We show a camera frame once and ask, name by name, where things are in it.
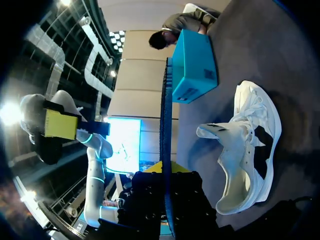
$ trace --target black stripe on shoe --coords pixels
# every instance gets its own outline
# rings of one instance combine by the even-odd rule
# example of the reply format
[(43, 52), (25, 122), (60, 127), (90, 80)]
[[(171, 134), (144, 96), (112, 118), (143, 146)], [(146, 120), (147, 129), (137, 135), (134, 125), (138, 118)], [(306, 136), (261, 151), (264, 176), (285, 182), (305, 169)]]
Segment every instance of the black stripe on shoe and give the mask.
[(254, 168), (259, 173), (259, 175), (265, 179), (267, 175), (267, 159), (270, 158), (271, 148), (274, 143), (274, 139), (270, 136), (262, 126), (258, 126), (254, 130), (255, 136), (260, 142), (265, 144), (265, 146), (256, 146), (254, 148)]

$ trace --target cable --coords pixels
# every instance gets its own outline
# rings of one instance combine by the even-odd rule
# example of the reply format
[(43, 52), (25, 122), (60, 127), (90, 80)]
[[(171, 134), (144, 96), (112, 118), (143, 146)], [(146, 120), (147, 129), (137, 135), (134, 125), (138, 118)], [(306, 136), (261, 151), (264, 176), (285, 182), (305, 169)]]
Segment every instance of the cable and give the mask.
[(56, 231), (56, 232), (60, 232), (58, 229), (54, 228), (54, 227), (47, 227), (44, 228), (43, 231), (48, 232), (48, 231)]

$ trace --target gray carpet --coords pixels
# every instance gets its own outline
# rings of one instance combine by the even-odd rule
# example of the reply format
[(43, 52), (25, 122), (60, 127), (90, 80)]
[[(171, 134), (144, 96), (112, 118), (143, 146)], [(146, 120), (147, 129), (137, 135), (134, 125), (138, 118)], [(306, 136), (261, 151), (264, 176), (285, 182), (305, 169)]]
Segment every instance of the gray carpet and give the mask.
[(320, 181), (320, 62), (301, 29), (271, 0), (233, 0), (208, 34), (219, 85), (180, 105), (177, 162), (199, 172), (212, 207), (225, 187), (225, 174), (217, 163), (222, 146), (198, 138), (197, 126), (228, 122), (236, 85), (244, 79), (267, 91), (282, 122), (267, 201), (238, 214), (218, 214), (219, 226), (239, 229), (280, 200), (312, 195)]

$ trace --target gray shirt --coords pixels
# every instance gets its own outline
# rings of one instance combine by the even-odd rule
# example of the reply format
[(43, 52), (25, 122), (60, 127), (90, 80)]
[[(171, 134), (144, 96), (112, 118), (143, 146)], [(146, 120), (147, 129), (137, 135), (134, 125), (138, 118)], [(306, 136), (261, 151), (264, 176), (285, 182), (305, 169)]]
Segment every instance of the gray shirt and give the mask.
[(182, 29), (198, 32), (204, 13), (193, 11), (188, 13), (177, 13), (171, 15), (162, 25), (164, 29), (170, 29), (178, 38)]

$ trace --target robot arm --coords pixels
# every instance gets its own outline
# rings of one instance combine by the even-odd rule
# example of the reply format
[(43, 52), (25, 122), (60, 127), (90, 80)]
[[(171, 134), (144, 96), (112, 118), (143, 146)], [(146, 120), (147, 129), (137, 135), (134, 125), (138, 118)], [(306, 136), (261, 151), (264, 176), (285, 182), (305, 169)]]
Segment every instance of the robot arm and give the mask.
[[(39, 94), (27, 95), (21, 101), (22, 113), (27, 113), (33, 104), (38, 104), (44, 101), (44, 96)], [(70, 114), (81, 116), (81, 120), (86, 122), (87, 120), (78, 111), (72, 97), (63, 90), (59, 90), (51, 99), (51, 102), (62, 105), (64, 111)], [(32, 127), (31, 123), (39, 123), (37, 119), (32, 119), (29, 122), (21, 122), (22, 129), (30, 136), (30, 141), (33, 144), (37, 144), (33, 140), (35, 131), (38, 127)], [(103, 206), (104, 200), (104, 164), (103, 159), (110, 158), (113, 155), (113, 148), (111, 144), (104, 139), (100, 134), (90, 134), (82, 129), (76, 130), (76, 139), (88, 147), (88, 171), (86, 178), (86, 192), (85, 192), (85, 205), (84, 205), (84, 218), (88, 225), (92, 227), (99, 227), (98, 219), (104, 219), (110, 222), (118, 222), (118, 208), (111, 206)]]

